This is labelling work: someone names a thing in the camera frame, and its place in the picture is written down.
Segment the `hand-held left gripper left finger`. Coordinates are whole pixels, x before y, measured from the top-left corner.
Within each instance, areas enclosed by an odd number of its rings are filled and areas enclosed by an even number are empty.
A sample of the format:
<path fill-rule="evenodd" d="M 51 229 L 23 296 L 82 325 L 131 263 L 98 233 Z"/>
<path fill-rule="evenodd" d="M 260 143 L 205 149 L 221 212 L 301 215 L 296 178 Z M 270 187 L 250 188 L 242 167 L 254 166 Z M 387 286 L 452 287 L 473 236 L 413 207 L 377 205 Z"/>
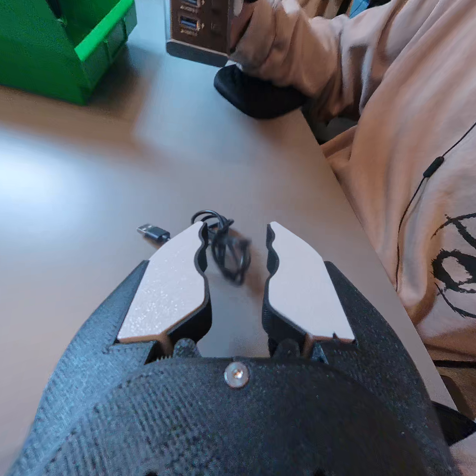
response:
<path fill-rule="evenodd" d="M 175 344 L 182 338 L 197 343 L 208 333 L 207 247 L 208 227 L 199 221 L 152 255 L 117 335 L 120 343 Z"/>

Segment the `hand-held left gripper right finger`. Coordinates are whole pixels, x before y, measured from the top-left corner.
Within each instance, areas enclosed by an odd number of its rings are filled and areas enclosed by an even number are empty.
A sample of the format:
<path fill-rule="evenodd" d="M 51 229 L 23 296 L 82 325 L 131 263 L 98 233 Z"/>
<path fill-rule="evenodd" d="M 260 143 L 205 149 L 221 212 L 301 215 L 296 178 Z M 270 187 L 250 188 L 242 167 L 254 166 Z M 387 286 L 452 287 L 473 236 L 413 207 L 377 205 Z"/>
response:
<path fill-rule="evenodd" d="M 306 241 L 273 221 L 267 226 L 268 250 L 262 324 L 281 342 L 355 340 L 346 313 L 321 255 Z"/>

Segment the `long black usb hub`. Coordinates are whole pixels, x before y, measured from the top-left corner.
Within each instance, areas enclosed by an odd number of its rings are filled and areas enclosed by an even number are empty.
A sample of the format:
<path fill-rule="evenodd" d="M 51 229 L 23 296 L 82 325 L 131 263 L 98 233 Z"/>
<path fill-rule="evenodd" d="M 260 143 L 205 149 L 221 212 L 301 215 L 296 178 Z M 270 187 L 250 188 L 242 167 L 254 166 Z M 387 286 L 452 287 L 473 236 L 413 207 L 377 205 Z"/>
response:
<path fill-rule="evenodd" d="M 166 52 L 173 57 L 223 68 L 230 55 L 231 23 L 243 1 L 164 1 Z"/>

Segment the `green plastic bin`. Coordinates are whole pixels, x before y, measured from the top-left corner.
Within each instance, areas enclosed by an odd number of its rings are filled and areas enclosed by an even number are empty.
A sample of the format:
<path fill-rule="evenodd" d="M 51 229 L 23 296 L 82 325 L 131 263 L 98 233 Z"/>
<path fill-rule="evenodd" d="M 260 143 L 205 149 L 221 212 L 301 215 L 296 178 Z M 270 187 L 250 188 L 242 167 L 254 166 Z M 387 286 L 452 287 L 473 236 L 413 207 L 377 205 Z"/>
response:
<path fill-rule="evenodd" d="M 85 105 L 136 24 L 133 0 L 2 0 L 1 85 Z"/>

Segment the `black pad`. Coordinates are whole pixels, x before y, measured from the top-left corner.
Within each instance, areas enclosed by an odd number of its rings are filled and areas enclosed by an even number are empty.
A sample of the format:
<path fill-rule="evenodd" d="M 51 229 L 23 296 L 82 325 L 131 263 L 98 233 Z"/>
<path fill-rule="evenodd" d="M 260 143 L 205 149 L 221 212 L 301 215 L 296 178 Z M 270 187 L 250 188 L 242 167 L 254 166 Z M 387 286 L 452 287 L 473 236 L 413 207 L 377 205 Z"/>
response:
<path fill-rule="evenodd" d="M 278 87 L 247 75 L 235 64 L 221 68 L 213 85 L 227 102 L 254 119 L 276 119 L 309 102 L 296 88 Z"/>

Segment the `person in beige hoodie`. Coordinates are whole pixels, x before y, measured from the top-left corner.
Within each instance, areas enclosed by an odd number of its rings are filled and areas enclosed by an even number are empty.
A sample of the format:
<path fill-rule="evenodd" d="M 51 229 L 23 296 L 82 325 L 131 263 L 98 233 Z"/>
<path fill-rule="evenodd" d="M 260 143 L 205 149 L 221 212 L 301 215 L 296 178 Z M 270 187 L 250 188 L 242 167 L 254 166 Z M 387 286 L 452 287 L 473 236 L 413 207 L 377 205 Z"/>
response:
<path fill-rule="evenodd" d="M 354 17 L 360 117 L 323 146 L 435 359 L 475 361 L 475 7 L 391 1 Z"/>

